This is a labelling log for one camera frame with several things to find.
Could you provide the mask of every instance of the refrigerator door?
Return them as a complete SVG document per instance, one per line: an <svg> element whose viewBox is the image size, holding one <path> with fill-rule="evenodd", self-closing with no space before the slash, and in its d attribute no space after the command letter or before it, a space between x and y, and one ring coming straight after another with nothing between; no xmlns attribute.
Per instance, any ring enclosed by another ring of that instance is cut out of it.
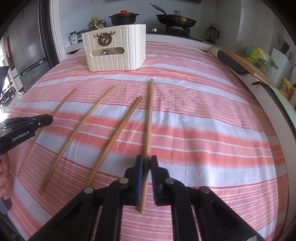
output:
<svg viewBox="0 0 296 241"><path fill-rule="evenodd" d="M32 0L20 16L20 38L28 67L45 58L39 29L39 0Z"/></svg>
<svg viewBox="0 0 296 241"><path fill-rule="evenodd" d="M17 75L28 68L24 53L22 50L22 43L20 40L20 17L22 11L16 16L13 22L9 26L9 42L11 48L11 54Z"/></svg>
<svg viewBox="0 0 296 241"><path fill-rule="evenodd" d="M30 72L20 76L20 81L22 82L22 85L26 92L34 85L34 81Z"/></svg>
<svg viewBox="0 0 296 241"><path fill-rule="evenodd" d="M45 75L50 70L48 63L43 63L38 67L29 71L32 76L34 83L36 83L43 75Z"/></svg>

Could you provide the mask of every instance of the silver bolt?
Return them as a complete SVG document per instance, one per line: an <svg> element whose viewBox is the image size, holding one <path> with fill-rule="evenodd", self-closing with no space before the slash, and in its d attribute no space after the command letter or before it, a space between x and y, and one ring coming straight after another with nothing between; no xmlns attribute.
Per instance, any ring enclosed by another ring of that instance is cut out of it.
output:
<svg viewBox="0 0 296 241"><path fill-rule="evenodd" d="M90 194L90 193L92 193L93 191L94 191L94 189L93 189L92 187L86 187L86 188L84 189L84 192L87 193L87 194Z"/></svg>
<svg viewBox="0 0 296 241"><path fill-rule="evenodd" d="M129 182L129 179L126 178L126 177L123 177L123 178L119 179L119 182L120 182L121 184L127 184L127 183Z"/></svg>
<svg viewBox="0 0 296 241"><path fill-rule="evenodd" d="M209 193L210 192L210 189L208 187L206 187L206 186L202 186L202 187L200 187L200 191L202 193Z"/></svg>
<svg viewBox="0 0 296 241"><path fill-rule="evenodd" d="M171 178L171 177L165 179L165 183L166 183L166 184L173 184L174 181L175 181L175 180L174 180L173 178Z"/></svg>

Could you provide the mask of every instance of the wok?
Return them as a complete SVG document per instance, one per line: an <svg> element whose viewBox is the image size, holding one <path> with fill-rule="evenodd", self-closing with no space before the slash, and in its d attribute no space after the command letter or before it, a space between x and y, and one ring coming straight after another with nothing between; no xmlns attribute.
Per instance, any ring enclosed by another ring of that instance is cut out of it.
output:
<svg viewBox="0 0 296 241"><path fill-rule="evenodd" d="M196 23L196 21L191 18L179 15L180 11L175 10L175 14L167 14L160 6L156 5L155 3L150 4L158 11L164 13L156 15L157 20L164 25L177 26L181 28L192 28Z"/></svg>

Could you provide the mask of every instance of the gray refrigerator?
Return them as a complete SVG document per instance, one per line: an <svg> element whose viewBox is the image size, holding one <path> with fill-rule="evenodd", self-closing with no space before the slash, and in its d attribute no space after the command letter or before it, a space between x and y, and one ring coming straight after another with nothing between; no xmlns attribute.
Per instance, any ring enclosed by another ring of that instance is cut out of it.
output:
<svg viewBox="0 0 296 241"><path fill-rule="evenodd" d="M58 63L52 39L49 0L31 0L9 26L13 62L27 92Z"/></svg>

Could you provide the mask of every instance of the backsplash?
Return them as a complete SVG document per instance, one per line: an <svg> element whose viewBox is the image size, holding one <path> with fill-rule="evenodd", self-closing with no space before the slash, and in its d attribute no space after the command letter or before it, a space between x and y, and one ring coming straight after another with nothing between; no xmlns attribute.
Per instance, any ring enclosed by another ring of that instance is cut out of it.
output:
<svg viewBox="0 0 296 241"><path fill-rule="evenodd" d="M147 27L165 27L156 19L161 12L154 9L150 2L161 6L168 14L179 10L180 15L196 20L190 35L205 39L208 27L214 23L216 0L203 0L200 4L184 0L59 0L59 17L64 47L71 45L69 33L88 29L93 15L105 18L107 27L112 26L109 16L128 10L138 13L136 24Z"/></svg>

